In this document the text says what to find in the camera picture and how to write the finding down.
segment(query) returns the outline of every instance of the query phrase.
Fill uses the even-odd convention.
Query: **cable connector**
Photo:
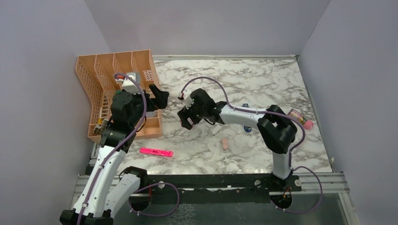
[[[180,99],[181,101],[184,100],[184,93],[178,93],[178,99]]]

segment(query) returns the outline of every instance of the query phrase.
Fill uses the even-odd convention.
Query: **floor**
[[[253,108],[275,104],[285,113],[291,108],[314,122],[305,141],[293,152],[292,166],[305,165],[315,172],[331,172],[330,163],[316,123],[313,108],[295,59],[288,60],[157,60],[161,89],[170,92],[162,111],[163,136],[135,140],[118,172],[128,166],[144,168],[149,174],[270,173],[272,154],[256,129],[250,133],[240,125],[223,125],[216,136],[213,126],[200,122],[192,130],[182,128],[177,111],[181,88],[192,78],[209,76],[225,87],[233,105],[248,103]],[[209,80],[197,80],[187,89],[203,88],[217,102],[225,100],[220,88]],[[222,150],[227,137],[229,149]],[[298,132],[298,141],[302,137]],[[141,147],[172,150],[172,158],[144,155]]]

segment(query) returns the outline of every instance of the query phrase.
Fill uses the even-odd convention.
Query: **gray wall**
[[[109,52],[83,0],[0,1],[1,224],[58,224],[91,151],[74,67]]]
[[[300,54],[329,0],[86,0],[111,51]]]
[[[331,0],[298,63],[361,224],[396,224],[398,2]]]

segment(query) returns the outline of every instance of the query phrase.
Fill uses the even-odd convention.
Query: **tabletop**
[[[189,80],[198,76],[218,80],[233,105],[247,103],[251,108],[278,105],[285,113],[292,108],[302,112],[314,122],[314,127],[306,130],[304,142],[293,151],[292,166],[304,165],[315,172],[332,171],[295,59],[156,60],[155,66],[160,89],[170,93],[168,106],[161,112],[163,136],[134,140],[118,172],[128,166],[144,168],[148,174],[272,172],[272,152],[254,128],[248,133],[241,125],[221,125],[221,130],[213,136],[214,126],[205,121],[192,130],[181,127],[177,112],[184,102],[177,99],[178,93]],[[225,101],[221,89],[210,80],[196,80],[187,90],[197,88],[206,90],[215,102]],[[221,143],[224,137],[228,139],[226,151]],[[295,142],[301,137],[301,129],[298,129]],[[170,150],[174,155],[171,158],[141,154],[141,147]]]

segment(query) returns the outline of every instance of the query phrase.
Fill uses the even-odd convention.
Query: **marble veining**
[[[272,154],[256,129],[250,133],[240,125],[223,125],[216,136],[213,126],[201,121],[192,130],[182,128],[177,99],[192,78],[209,76],[227,91],[233,105],[248,103],[253,108],[275,104],[285,113],[297,109],[314,122],[305,141],[293,152],[292,166],[305,165],[315,172],[331,172],[326,150],[315,120],[297,62],[291,60],[158,60],[155,61],[161,89],[170,92],[167,109],[162,110],[163,136],[135,140],[118,172],[127,166],[145,168],[149,174],[270,173]],[[225,100],[217,84],[196,80],[187,90],[203,88],[217,102]],[[228,138],[229,149],[222,150],[221,139]],[[298,132],[298,141],[302,137]],[[174,156],[158,157],[139,153],[139,148],[172,150]]]

